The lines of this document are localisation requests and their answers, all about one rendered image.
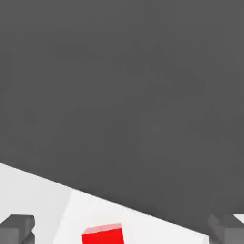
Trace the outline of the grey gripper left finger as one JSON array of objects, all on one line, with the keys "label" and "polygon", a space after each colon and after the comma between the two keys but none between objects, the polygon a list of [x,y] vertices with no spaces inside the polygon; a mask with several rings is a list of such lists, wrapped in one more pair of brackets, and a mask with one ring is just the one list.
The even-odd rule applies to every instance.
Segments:
[{"label": "grey gripper left finger", "polygon": [[0,223],[0,244],[35,244],[33,215],[11,214]]}]

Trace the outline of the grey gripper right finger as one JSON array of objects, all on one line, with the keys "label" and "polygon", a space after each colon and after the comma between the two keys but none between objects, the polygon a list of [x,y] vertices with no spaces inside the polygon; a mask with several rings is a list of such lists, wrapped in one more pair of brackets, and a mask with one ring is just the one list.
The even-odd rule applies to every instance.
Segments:
[{"label": "grey gripper right finger", "polygon": [[209,244],[244,244],[244,223],[232,214],[214,215],[208,219]]}]

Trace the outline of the small red cube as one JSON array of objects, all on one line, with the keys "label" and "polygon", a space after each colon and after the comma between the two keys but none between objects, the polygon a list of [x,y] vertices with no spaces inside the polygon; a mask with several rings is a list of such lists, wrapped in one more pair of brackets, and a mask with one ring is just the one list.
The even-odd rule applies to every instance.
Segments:
[{"label": "small red cube", "polygon": [[87,228],[81,238],[82,244],[124,244],[121,223]]}]

